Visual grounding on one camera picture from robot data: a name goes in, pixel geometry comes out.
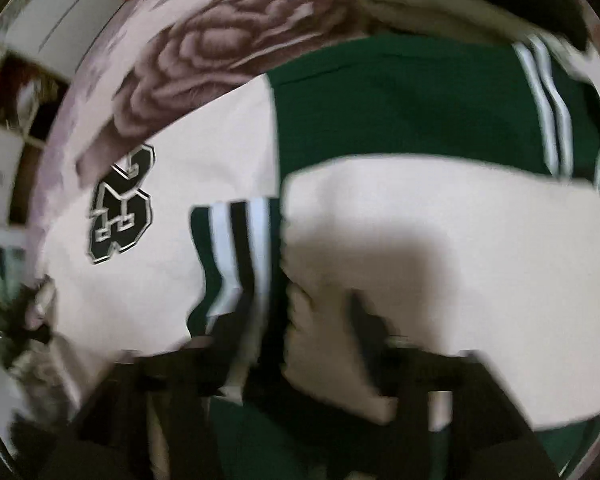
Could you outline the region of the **green and white varsity jacket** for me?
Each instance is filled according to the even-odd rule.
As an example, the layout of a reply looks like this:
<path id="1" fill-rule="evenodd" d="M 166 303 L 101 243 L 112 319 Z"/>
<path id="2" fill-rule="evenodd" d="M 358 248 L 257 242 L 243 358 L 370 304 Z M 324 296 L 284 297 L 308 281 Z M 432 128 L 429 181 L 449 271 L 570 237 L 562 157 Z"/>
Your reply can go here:
<path id="1" fill-rule="evenodd" d="M 211 341 L 219 479 L 330 479 L 378 443 L 374 344 L 475 354 L 568 479 L 600 438 L 600 58 L 318 50 L 118 158 L 44 254 L 76 414 L 117 362 Z"/>

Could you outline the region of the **white purple rose blanket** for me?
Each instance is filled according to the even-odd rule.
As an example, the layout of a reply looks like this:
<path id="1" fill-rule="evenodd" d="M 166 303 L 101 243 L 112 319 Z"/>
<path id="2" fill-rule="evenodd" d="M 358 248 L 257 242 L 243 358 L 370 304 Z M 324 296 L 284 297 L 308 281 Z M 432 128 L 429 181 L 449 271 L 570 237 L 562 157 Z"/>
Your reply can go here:
<path id="1" fill-rule="evenodd" d="M 28 278 L 82 188 L 192 110 L 361 32 L 354 0 L 130 0 L 85 55 L 54 120 L 30 201 Z"/>

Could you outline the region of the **white cabinet furniture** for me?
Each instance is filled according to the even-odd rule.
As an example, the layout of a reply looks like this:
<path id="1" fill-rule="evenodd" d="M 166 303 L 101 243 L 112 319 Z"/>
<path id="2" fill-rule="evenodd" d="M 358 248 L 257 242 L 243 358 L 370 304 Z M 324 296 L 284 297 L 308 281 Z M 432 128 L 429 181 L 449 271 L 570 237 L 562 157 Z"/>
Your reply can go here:
<path id="1" fill-rule="evenodd" d="M 0 47 L 69 81 L 124 0 L 9 0 Z"/>

